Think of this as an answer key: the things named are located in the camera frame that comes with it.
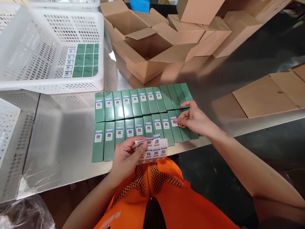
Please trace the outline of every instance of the plastic bag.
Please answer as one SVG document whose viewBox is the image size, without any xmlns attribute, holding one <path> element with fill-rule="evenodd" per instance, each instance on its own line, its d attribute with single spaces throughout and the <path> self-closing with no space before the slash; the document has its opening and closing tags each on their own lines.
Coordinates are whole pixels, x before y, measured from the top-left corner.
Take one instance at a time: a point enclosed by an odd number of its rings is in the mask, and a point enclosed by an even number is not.
<svg viewBox="0 0 305 229">
<path fill-rule="evenodd" d="M 55 223 L 40 195 L 0 207 L 0 229 L 55 229 Z"/>
</svg>

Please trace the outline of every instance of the person's right hand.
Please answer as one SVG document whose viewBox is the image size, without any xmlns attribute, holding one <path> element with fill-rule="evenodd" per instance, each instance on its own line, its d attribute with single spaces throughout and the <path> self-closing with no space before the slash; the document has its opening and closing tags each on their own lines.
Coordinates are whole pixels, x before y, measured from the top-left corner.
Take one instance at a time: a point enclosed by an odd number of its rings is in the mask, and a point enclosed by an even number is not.
<svg viewBox="0 0 305 229">
<path fill-rule="evenodd" d="M 190 130 L 209 137 L 215 132 L 219 131 L 219 127 L 216 126 L 204 113 L 197 107 L 194 100 L 186 101 L 181 104 L 181 107 L 190 106 L 190 109 L 182 112 L 180 116 L 174 119 L 178 126 L 185 128 L 187 126 Z"/>
</svg>

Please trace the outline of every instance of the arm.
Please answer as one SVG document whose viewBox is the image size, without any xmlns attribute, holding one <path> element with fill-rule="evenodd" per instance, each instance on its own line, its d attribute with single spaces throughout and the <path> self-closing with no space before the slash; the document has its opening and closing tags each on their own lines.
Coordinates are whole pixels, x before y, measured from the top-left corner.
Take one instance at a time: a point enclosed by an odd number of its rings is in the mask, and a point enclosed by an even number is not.
<svg viewBox="0 0 305 229">
<path fill-rule="evenodd" d="M 144 138 L 132 137 L 117 144 L 110 173 L 74 209 L 63 229 L 94 228 L 104 215 L 118 185 L 132 174 L 145 152 L 147 144 L 134 151 L 134 141 Z"/>
</svg>

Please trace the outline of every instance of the person's left hand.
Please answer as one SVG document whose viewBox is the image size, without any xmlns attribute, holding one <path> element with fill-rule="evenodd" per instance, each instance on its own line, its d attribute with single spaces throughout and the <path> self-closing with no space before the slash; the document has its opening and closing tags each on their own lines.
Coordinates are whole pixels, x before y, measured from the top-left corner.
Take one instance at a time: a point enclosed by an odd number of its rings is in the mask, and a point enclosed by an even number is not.
<svg viewBox="0 0 305 229">
<path fill-rule="evenodd" d="M 142 144 L 135 151 L 134 141 L 143 139 L 145 139 L 145 137 L 131 137 L 116 145 L 112 168 L 108 174 L 108 176 L 111 177 L 114 186 L 118 186 L 124 179 L 129 177 L 136 168 L 138 160 L 147 148 L 147 144 Z"/>
</svg>

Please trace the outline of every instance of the hand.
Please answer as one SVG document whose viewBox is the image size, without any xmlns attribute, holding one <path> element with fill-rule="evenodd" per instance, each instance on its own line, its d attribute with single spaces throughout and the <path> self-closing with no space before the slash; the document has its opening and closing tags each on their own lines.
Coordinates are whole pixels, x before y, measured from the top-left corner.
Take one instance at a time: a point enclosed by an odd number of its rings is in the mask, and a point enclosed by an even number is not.
<svg viewBox="0 0 305 229">
<path fill-rule="evenodd" d="M 180 116 L 174 119 L 178 126 L 185 128 L 187 126 L 190 130 L 204 135 L 206 137 L 219 132 L 220 129 L 201 111 L 194 100 L 186 101 L 180 105 L 181 107 L 190 106 L 190 109 L 182 112 Z"/>
<path fill-rule="evenodd" d="M 145 137 L 132 137 L 116 145 L 112 168 L 108 176 L 111 177 L 114 186 L 118 186 L 124 179 L 129 177 L 136 168 L 137 162 L 147 148 L 142 144 L 135 151 L 134 141 L 143 140 Z"/>
</svg>

